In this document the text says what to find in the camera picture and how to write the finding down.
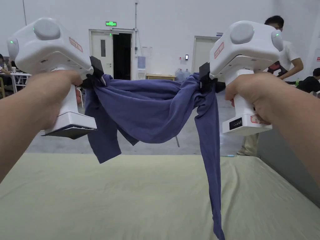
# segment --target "floor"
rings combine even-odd
[[[220,131],[222,132],[222,122],[235,116],[235,110],[230,102],[224,100],[224,92],[217,94],[219,106]],[[137,143],[134,147],[121,135],[118,134],[118,141],[123,154],[126,155],[201,155],[199,137],[196,129],[194,117],[197,115],[196,109],[192,112],[187,123],[178,134],[178,147],[176,139],[173,138],[162,144]],[[42,137],[40,132],[32,141],[27,152],[30,153],[93,153],[86,136],[77,140],[61,137]],[[220,133],[220,155],[236,154],[240,149],[242,137],[233,135],[223,135]]]

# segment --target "white t-shirt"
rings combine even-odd
[[[290,70],[291,61],[297,58],[299,58],[299,55],[293,44],[288,41],[283,41],[283,50],[280,52],[279,60],[268,67],[267,72],[280,77]]]

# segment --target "white door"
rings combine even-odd
[[[199,72],[199,67],[210,61],[210,50],[216,41],[217,39],[196,37],[192,61],[192,72]]]
[[[105,74],[113,76],[112,35],[103,32],[91,32],[92,56],[100,59]]]

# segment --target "blue cloth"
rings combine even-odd
[[[170,80],[115,80],[104,75],[106,87],[93,83],[86,90],[85,114],[94,117],[97,131],[88,134],[100,163],[121,154],[117,131],[132,144],[163,143],[178,135],[196,107],[196,127],[209,182],[213,232],[224,240],[221,227],[219,115],[215,84],[200,93],[199,75],[184,83]]]

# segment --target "water bottle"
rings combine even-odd
[[[300,79],[298,78],[297,81],[296,81],[296,84],[295,84],[296,86],[299,85],[299,81],[300,81]]]
[[[188,69],[186,69],[186,71],[184,72],[184,80],[186,80],[190,75],[191,72],[189,72]]]
[[[184,73],[182,72],[182,69],[178,69],[178,71],[176,71],[176,80],[178,82],[184,81]]]

